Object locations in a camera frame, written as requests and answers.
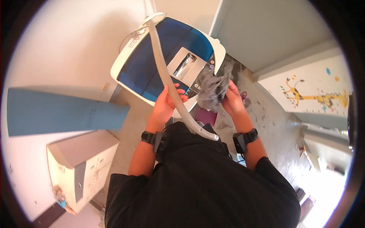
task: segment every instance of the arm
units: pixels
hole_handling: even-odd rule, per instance
[[[168,86],[165,85],[164,90],[158,96],[155,107],[151,114],[150,120],[146,126],[146,131],[156,134],[156,132],[162,132],[165,128],[165,123],[169,121],[172,113],[175,109],[170,96],[168,95]],[[183,89],[177,89],[183,102],[188,100],[186,95],[183,95],[185,91]],[[153,173],[153,167],[155,165],[155,153],[153,152],[153,145],[140,141],[136,150],[134,151],[131,163],[128,169],[128,175],[145,175],[150,178]]]
[[[247,113],[236,85],[230,80],[226,97],[222,101],[223,108],[231,115],[237,132],[247,133],[255,128]],[[247,152],[244,154],[247,168],[255,170],[257,162],[262,157],[267,157],[265,147],[260,136],[252,143],[247,144]]]

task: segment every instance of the giraffe wall decal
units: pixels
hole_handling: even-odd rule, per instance
[[[291,87],[289,85],[289,81],[290,78],[287,78],[287,86],[289,87],[289,90],[284,91],[283,94],[287,94],[287,93],[292,93],[294,97],[288,97],[287,99],[290,100],[296,100],[296,106],[298,107],[299,101],[300,100],[317,100],[318,103],[322,104],[322,105],[326,105],[328,108],[332,108],[333,106],[333,102],[332,100],[338,100],[339,103],[346,108],[349,105],[349,96],[346,92],[346,90],[343,90],[343,94],[341,93],[326,93],[326,95],[314,95],[314,96],[303,96],[301,95],[298,90],[295,88],[295,86],[299,83],[299,82],[305,82],[303,79],[297,81],[294,84],[294,87]]]

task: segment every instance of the washing machine lid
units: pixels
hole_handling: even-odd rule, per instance
[[[184,47],[204,61],[211,61],[214,66],[213,47],[207,37],[197,29],[168,17],[157,24],[156,29],[160,37],[166,65]],[[130,55],[120,70],[117,80],[142,97],[156,101],[164,89],[164,85],[157,71],[149,34],[144,37]],[[174,83],[180,84],[179,88],[185,91],[189,89],[190,85],[185,85],[174,77],[172,80]]]

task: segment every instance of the concrete floor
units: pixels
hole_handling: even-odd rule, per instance
[[[296,189],[298,180],[310,168],[310,163],[303,156],[299,157],[299,150],[295,149],[301,121],[293,114],[285,112],[277,101],[254,79],[251,71],[241,63],[226,55],[221,70],[230,73],[230,78],[237,85],[240,92],[246,91],[245,107],[254,121],[255,127],[265,145],[270,161],[279,172]],[[137,98],[129,91],[122,88],[115,100],[117,104],[125,104],[131,107],[124,125],[121,129],[110,130],[120,140],[116,151],[109,177],[112,173],[127,174],[129,163],[137,147],[141,133],[144,131],[152,106]],[[194,107],[192,116],[196,116],[199,107]],[[221,107],[213,129],[221,140],[228,145],[233,158],[236,159],[236,150],[232,135],[236,133],[229,114]],[[101,206],[105,205],[109,186],[107,179],[102,189],[94,200]]]

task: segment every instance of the white pipe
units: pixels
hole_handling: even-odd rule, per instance
[[[156,27],[154,25],[154,22],[152,20],[148,20],[148,21],[146,21],[146,24],[150,31],[152,50],[153,50],[153,55],[155,57],[158,73],[160,74],[162,83],[164,85],[168,85],[169,96],[170,96],[173,104],[175,105],[177,111],[179,112],[179,114],[181,115],[181,117],[183,118],[185,123],[193,131],[195,131],[196,133],[198,133],[200,136],[202,136],[204,138],[217,141],[219,139],[219,136],[216,134],[210,133],[210,132],[206,131],[205,129],[203,129],[201,126],[199,126],[199,124],[193,119],[193,117],[191,117],[190,113],[186,109],[184,103],[182,102],[182,100],[180,98],[180,95],[178,94],[178,92],[174,86],[174,83],[172,82],[170,74],[167,70],[166,62],[165,62],[164,56],[162,54],[160,38],[158,37],[158,33],[157,33]]]

